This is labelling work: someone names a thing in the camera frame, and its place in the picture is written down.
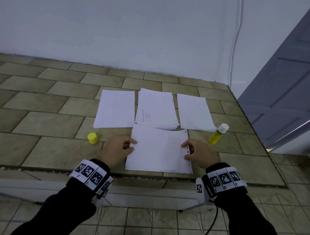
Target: hand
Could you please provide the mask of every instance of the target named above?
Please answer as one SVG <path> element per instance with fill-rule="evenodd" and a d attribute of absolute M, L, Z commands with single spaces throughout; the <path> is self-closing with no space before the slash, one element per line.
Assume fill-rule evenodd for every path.
<path fill-rule="evenodd" d="M 134 151 L 133 147 L 129 147 L 130 143 L 137 144 L 137 141 L 125 135 L 113 136 L 105 142 L 97 158 L 111 169 Z"/>
<path fill-rule="evenodd" d="M 207 143 L 200 140 L 188 139 L 181 147 L 189 146 L 190 154 L 184 155 L 185 160 L 195 162 L 199 167 L 207 169 L 215 163 L 221 162 L 220 158 L 212 152 Z"/>

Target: person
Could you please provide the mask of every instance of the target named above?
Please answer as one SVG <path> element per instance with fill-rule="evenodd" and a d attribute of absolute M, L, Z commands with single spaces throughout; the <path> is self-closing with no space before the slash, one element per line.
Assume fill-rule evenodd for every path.
<path fill-rule="evenodd" d="M 114 136 L 104 145 L 96 159 L 91 161 L 110 172 L 134 148 L 137 141 L 128 136 Z M 181 147 L 190 147 L 184 159 L 206 169 L 206 173 L 229 167 L 213 154 L 208 144 L 188 139 Z M 12 235 L 19 234 L 70 234 L 79 224 L 92 217 L 96 207 L 91 203 L 95 193 L 76 178 L 70 178 L 66 187 L 46 199 L 38 213 L 30 221 L 20 225 Z M 214 204 L 227 212 L 229 234 L 276 234 L 274 227 L 264 218 L 244 186 L 218 194 Z"/>

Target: tiled countertop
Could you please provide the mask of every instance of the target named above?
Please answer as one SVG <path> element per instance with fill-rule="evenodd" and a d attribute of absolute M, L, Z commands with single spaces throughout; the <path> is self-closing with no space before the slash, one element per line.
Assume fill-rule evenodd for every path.
<path fill-rule="evenodd" d="M 177 93 L 205 97 L 215 126 L 229 125 L 211 149 L 250 184 L 285 185 L 227 85 L 4 54 L 0 54 L 0 166 L 70 172 L 82 159 L 96 156 L 109 137 L 131 133 L 131 128 L 93 128 L 101 90 L 135 91 L 137 104 L 140 88 L 172 92 L 177 116 Z M 97 133 L 98 143 L 88 142 L 90 132 Z M 202 141 L 212 135 L 188 133 Z M 205 174 L 195 164 L 193 171 L 193 175 L 129 171 L 125 161 L 111 169 L 117 176 L 192 181 Z"/>

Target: paper stack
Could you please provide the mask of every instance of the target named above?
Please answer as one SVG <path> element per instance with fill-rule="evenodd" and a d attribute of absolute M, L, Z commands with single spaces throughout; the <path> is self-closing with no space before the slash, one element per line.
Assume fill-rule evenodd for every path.
<path fill-rule="evenodd" d="M 179 122 L 172 93 L 141 88 L 135 123 L 165 130 L 176 129 Z"/>
<path fill-rule="evenodd" d="M 133 127 L 135 92 L 102 90 L 94 128 Z"/>
<path fill-rule="evenodd" d="M 135 124 L 131 137 L 138 143 L 130 144 L 135 150 L 127 157 L 126 170 L 193 173 L 191 162 L 183 158 L 189 147 L 181 148 L 188 139 L 187 130 L 167 131 Z"/>
<path fill-rule="evenodd" d="M 180 126 L 184 129 L 216 131 L 206 99 L 177 94 Z"/>

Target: glue stick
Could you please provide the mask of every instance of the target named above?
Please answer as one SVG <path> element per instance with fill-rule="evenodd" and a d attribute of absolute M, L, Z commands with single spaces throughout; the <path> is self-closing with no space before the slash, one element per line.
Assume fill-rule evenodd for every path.
<path fill-rule="evenodd" d="M 210 144 L 215 144 L 224 133 L 228 130 L 229 126 L 225 123 L 219 126 L 219 128 L 213 133 L 213 135 L 209 138 Z"/>

